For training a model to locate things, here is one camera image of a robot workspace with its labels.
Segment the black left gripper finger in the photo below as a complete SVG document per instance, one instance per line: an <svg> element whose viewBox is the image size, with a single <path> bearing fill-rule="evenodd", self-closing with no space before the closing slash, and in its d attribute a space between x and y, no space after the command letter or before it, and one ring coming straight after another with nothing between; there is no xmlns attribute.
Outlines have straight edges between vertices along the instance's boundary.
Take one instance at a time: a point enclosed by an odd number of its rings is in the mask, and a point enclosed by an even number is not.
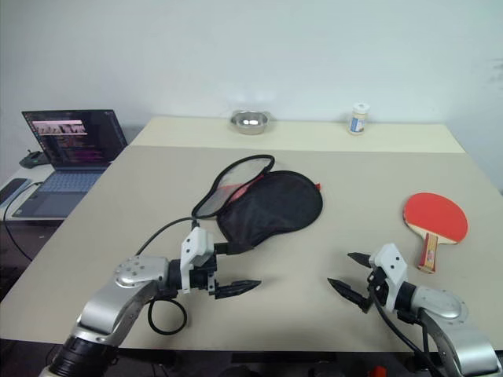
<svg viewBox="0 0 503 377"><path fill-rule="evenodd" d="M238 280L226 286L218 285L215 288L215 299L242 295L243 293L258 287L261 283L261 280Z"/></svg>
<svg viewBox="0 0 503 377"><path fill-rule="evenodd" d="M254 247L240 243L216 243L214 249L215 254L237 255L252 251Z"/></svg>

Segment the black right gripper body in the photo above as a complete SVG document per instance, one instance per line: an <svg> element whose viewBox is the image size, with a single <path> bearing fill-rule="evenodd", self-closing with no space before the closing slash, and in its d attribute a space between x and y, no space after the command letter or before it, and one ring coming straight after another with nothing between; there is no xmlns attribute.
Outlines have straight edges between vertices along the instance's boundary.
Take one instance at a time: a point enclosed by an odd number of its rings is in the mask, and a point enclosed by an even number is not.
<svg viewBox="0 0 503 377"><path fill-rule="evenodd" d="M369 297L373 302L385 305L388 297L387 275L382 267L376 267L368 276Z"/></svg>

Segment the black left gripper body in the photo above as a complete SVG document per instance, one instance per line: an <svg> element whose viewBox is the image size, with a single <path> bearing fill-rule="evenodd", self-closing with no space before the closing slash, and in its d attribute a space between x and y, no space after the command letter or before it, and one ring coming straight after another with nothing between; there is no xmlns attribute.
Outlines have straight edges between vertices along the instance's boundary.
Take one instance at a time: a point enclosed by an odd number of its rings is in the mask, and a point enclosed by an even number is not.
<svg viewBox="0 0 503 377"><path fill-rule="evenodd" d="M217 282L217 258L210 257L202 266L194 266L189 272L189 284L191 289L207 291L209 295L215 295Z"/></svg>

